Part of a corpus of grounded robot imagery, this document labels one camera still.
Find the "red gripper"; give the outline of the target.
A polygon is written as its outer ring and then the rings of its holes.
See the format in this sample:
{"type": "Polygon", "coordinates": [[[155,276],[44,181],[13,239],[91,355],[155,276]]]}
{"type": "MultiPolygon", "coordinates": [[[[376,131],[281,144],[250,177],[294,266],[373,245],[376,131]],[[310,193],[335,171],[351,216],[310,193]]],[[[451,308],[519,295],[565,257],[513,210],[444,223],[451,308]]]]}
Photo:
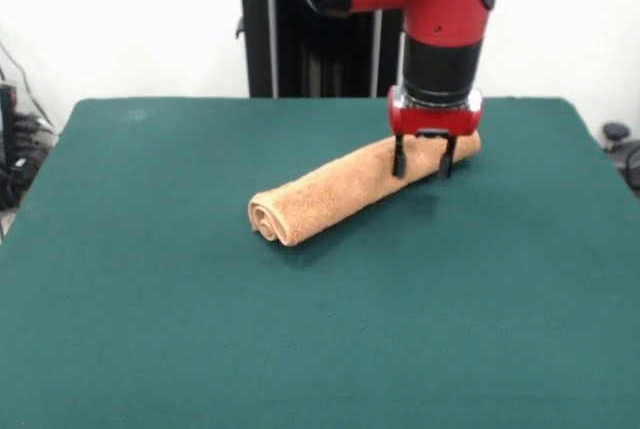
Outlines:
{"type": "Polygon", "coordinates": [[[403,178],[406,171],[404,135],[448,136],[438,175],[451,176],[456,149],[456,137],[474,133],[483,114],[484,99],[478,88],[453,106],[421,106],[402,86],[392,86],[388,92],[388,111],[391,132],[395,135],[392,175],[403,178]]]}

